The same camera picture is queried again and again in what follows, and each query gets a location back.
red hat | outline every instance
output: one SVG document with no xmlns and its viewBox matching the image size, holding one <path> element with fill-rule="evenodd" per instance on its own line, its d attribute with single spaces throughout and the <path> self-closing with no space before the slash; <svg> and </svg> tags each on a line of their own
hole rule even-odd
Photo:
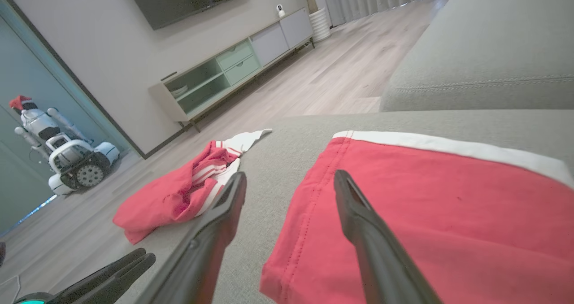
<svg viewBox="0 0 574 304">
<path fill-rule="evenodd" d="M 32 102 L 32 98 L 25 97 L 25 96 L 18 96 L 16 99 L 10 101 L 10 108 L 17 108 L 18 110 L 24 110 L 22 104 L 26 104 L 28 102 Z"/>
</svg>

white stripe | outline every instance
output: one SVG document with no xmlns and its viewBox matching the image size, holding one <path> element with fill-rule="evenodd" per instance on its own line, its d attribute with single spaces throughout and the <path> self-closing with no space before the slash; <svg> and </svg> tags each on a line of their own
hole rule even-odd
<svg viewBox="0 0 574 304">
<path fill-rule="evenodd" d="M 199 177 L 195 180 L 192 180 L 192 184 L 193 185 L 198 185 L 201 184 L 203 181 L 205 181 L 207 178 L 212 178 L 217 174 L 221 174 L 225 172 L 225 168 L 218 168 L 218 169 L 211 169 L 211 171 L 205 173 L 202 177 Z"/>
<path fill-rule="evenodd" d="M 203 175 L 207 174 L 207 172 L 211 171 L 212 169 L 219 171 L 219 170 L 225 170 L 226 168 L 227 168 L 227 165 L 225 165 L 225 164 L 209 165 L 209 166 L 205 167 L 204 169 L 202 169 L 201 171 L 193 174 L 193 176 L 191 177 L 191 181 L 195 181 L 195 180 L 201 178 Z"/>
<path fill-rule="evenodd" d="M 236 152 L 231 148 L 226 148 L 226 149 L 227 149 L 227 152 L 230 153 L 231 155 L 241 156 L 240 152 Z"/>
<path fill-rule="evenodd" d="M 205 198 L 205 202 L 203 202 L 203 205 L 201 206 L 201 208 L 199 209 L 199 211 L 195 215 L 196 217 L 200 216 L 201 214 L 203 214 L 203 212 L 207 211 L 207 208 L 209 208 L 209 206 L 213 202 L 213 199 L 215 199 L 215 196 L 217 196 L 217 192 L 219 192 L 219 189 L 222 186 L 223 186 L 223 184 L 221 184 L 219 182 L 215 183 L 215 186 L 213 186 L 213 188 L 209 192 L 209 195 L 207 195 L 207 198 Z"/>
<path fill-rule="evenodd" d="M 333 138 L 338 137 L 348 137 L 354 140 L 427 151 L 453 153 L 485 161 L 496 161 L 528 169 L 574 188 L 574 179 L 572 179 L 572 175 L 570 175 L 568 167 L 563 161 L 531 152 L 519 151 L 518 149 L 406 132 L 360 132 L 348 130 L 338 132 L 333 136 Z"/>
<path fill-rule="evenodd" d="M 229 164 L 227 169 L 225 169 L 223 172 L 221 172 L 217 175 L 213 175 L 211 178 L 213 178 L 213 179 L 215 179 L 215 181 L 218 181 L 219 183 L 225 185 L 225 184 L 227 184 L 227 182 L 229 181 L 231 176 L 234 173 L 237 173 L 237 171 L 239 169 L 239 164 L 240 164 L 240 158 L 236 159 L 235 161 L 233 161 L 233 163 Z"/>
</svg>

light wood flooring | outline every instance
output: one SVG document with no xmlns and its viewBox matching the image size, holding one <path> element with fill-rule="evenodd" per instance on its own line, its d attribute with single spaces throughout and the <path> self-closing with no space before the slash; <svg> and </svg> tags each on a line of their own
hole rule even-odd
<svg viewBox="0 0 574 304">
<path fill-rule="evenodd" d="M 189 130 L 146 161 L 129 154 L 91 191 L 56 198 L 2 237 L 8 255 L 0 283 L 20 275 L 21 295 L 54 294 L 137 248 L 111 222 L 117 207 L 210 140 L 260 130 L 276 118 L 377 112 L 398 63 L 446 2 L 419 0 L 334 28 L 316 49 L 290 56 L 211 112 L 200 134 Z M 5 298 L 0 289 L 0 302 Z"/>
</svg>

door frame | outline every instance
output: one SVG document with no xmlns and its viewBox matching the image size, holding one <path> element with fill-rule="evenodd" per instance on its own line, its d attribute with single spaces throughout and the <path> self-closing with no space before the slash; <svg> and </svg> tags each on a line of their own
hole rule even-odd
<svg viewBox="0 0 574 304">
<path fill-rule="evenodd" d="M 82 81 L 76 77 L 72 69 L 50 46 L 14 0 L 0 0 L 0 17 L 4 18 L 8 25 L 12 27 L 12 30 L 16 32 L 24 44 L 48 69 L 56 81 L 63 86 L 64 90 L 76 100 L 90 118 L 117 141 L 120 147 L 123 147 L 126 151 L 131 148 L 140 156 L 145 155 L 103 106 L 99 104 L 98 100 L 88 91 L 88 88 L 84 86 Z"/>
</svg>

sofa cushion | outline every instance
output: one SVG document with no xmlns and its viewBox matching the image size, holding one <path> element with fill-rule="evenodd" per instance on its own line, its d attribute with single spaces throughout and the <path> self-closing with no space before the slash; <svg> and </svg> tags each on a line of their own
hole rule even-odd
<svg viewBox="0 0 574 304">
<path fill-rule="evenodd" d="M 277 241 L 295 188 L 333 134 L 402 131 L 478 141 L 562 159 L 572 171 L 572 123 L 574 110 L 447 110 L 305 116 L 270 124 L 273 133 L 242 156 L 247 196 L 235 239 L 224 255 L 213 303 L 273 302 L 259 293 L 263 263 Z"/>
<path fill-rule="evenodd" d="M 449 0 L 381 111 L 574 109 L 574 0 Z"/>
</svg>

